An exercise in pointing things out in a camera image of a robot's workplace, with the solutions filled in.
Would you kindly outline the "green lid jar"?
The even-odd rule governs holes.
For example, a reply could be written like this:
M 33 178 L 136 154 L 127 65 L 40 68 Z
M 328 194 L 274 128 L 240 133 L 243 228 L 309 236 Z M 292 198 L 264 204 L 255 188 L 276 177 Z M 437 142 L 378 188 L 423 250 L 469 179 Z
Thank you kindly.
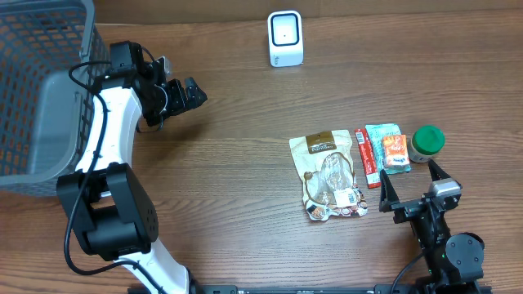
M 409 159 L 415 163 L 426 163 L 436 156 L 445 145 L 445 134 L 433 125 L 420 127 L 409 141 Z

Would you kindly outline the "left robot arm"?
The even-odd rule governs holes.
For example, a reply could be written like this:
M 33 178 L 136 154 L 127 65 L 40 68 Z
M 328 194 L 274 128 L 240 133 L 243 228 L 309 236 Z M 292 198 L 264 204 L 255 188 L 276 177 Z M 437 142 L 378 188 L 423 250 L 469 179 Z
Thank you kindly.
M 167 118 L 201 106 L 207 95 L 193 78 L 170 79 L 167 58 L 146 61 L 148 53 L 136 42 L 113 43 L 109 68 L 92 85 L 80 85 L 93 97 L 94 114 L 74 172 L 56 184 L 68 217 L 65 262 L 84 276 L 122 266 L 147 293 L 202 293 L 159 239 L 154 204 L 132 171 L 132 148 L 140 118 L 162 128 Z

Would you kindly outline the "orange Kleenex tissue pack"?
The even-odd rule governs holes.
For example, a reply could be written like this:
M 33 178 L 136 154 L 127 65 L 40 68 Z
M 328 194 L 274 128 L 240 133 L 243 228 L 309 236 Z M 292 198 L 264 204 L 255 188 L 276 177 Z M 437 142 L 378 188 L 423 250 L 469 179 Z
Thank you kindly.
M 399 168 L 409 165 L 406 135 L 384 136 L 382 144 L 385 167 Z

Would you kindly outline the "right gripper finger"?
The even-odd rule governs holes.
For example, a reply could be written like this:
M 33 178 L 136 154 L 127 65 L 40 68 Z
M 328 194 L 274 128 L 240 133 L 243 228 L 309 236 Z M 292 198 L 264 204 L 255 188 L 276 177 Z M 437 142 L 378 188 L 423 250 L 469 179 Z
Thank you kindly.
M 431 189 L 461 189 L 463 186 L 445 172 L 433 159 L 428 161 L 431 174 Z
M 400 202 L 397 193 L 385 170 L 380 171 L 381 194 L 379 201 L 380 212 L 391 212 L 392 206 Z

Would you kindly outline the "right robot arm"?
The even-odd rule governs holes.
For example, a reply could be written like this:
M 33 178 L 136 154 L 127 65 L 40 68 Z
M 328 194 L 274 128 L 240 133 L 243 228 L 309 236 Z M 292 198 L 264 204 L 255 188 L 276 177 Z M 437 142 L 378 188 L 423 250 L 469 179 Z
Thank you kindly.
M 427 162 L 432 183 L 420 199 L 401 202 L 389 176 L 380 171 L 380 212 L 393 212 L 396 224 L 408 222 L 418 240 L 421 253 L 414 257 L 390 285 L 377 285 L 376 293 L 491 293 L 492 287 L 481 286 L 485 243 L 474 233 L 452 235 L 445 213 L 458 206 L 462 185 L 443 171 L 433 160 Z M 420 259 L 427 264 L 429 275 L 413 284 L 400 280 Z

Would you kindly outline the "red snack stick packet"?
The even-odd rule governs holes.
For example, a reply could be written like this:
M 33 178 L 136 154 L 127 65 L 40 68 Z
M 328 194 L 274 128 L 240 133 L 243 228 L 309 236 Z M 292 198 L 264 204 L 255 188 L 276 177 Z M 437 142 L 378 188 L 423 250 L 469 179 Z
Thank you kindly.
M 355 138 L 358 143 L 367 186 L 369 189 L 378 188 L 381 186 L 381 180 L 368 132 L 364 128 L 355 129 Z

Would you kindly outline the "beige snack pouch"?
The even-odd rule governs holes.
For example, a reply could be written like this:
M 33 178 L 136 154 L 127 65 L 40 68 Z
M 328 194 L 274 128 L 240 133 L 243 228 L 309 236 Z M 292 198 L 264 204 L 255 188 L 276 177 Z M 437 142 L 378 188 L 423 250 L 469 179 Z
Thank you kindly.
M 289 140 L 302 201 L 313 221 L 332 216 L 362 217 L 368 204 L 356 180 L 347 130 L 322 131 Z

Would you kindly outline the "teal wet wipes pack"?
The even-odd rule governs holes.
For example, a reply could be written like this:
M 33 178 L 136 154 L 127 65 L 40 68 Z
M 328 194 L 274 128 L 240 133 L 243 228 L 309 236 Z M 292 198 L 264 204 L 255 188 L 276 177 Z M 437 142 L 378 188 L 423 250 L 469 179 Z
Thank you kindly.
M 400 128 L 394 123 L 385 123 L 377 125 L 366 125 L 365 130 L 368 133 L 371 146 L 373 147 L 373 154 L 378 171 L 385 170 L 388 175 L 410 172 L 410 163 L 403 167 L 385 167 L 384 159 L 385 153 L 383 149 L 382 139 L 385 136 L 401 135 Z

